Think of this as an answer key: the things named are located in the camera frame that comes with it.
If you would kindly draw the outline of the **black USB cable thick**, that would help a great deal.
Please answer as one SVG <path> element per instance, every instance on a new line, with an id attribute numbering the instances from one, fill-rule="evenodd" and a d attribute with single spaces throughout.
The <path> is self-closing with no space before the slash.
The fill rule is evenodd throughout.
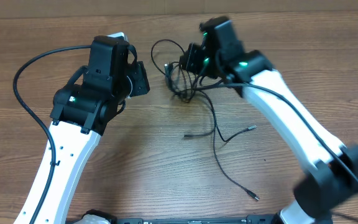
<path id="1" fill-rule="evenodd" d="M 205 91 L 224 87 L 222 80 L 210 85 L 203 85 L 206 78 L 204 69 L 197 75 L 186 72 L 179 62 L 170 62 L 164 65 L 164 77 L 167 88 L 183 103 L 190 103 L 196 96 L 208 96 Z"/>

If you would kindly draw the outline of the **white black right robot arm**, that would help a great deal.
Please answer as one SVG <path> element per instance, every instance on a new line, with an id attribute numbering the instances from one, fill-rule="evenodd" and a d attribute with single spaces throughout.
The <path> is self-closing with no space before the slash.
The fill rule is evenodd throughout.
<path id="1" fill-rule="evenodd" d="M 331 223 L 332 210 L 358 193 L 358 145 L 345 145 L 319 124 L 265 55 L 245 50 L 230 18 L 212 18 L 200 31 L 202 43 L 189 45 L 181 67 L 235 89 L 270 121 L 305 173 L 273 222 Z"/>

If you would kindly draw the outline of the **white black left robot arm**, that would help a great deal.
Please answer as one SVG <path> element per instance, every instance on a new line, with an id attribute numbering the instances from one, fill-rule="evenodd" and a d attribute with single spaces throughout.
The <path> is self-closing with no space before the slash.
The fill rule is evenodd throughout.
<path id="1" fill-rule="evenodd" d="M 53 97 L 52 120 L 46 126 L 21 98 L 20 74 L 38 59 L 69 50 L 42 53 L 16 72 L 13 92 L 21 106 L 47 136 L 40 167 L 16 223 L 65 223 L 79 179 L 106 126 L 126 107 L 126 99 L 149 92 L 143 62 L 127 36 L 118 32 L 96 36 L 87 45 L 89 62 L 81 66 Z"/>

